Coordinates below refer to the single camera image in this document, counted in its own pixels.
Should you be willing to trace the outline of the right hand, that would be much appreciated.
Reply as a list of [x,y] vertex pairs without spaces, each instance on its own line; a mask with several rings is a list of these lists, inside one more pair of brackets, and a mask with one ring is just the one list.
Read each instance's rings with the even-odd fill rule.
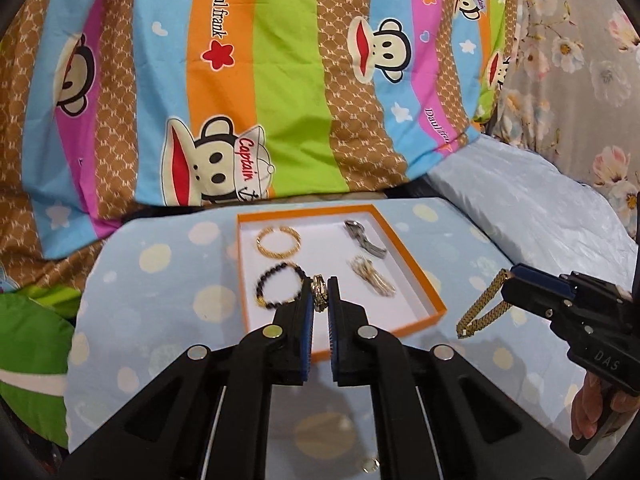
[[[630,396],[617,391],[610,402],[611,410],[618,415],[612,430],[622,428],[639,409],[638,396]],[[574,397],[570,412],[572,436],[577,439],[591,439],[598,430],[598,422],[603,412],[602,380],[595,374],[587,372],[584,384]]]

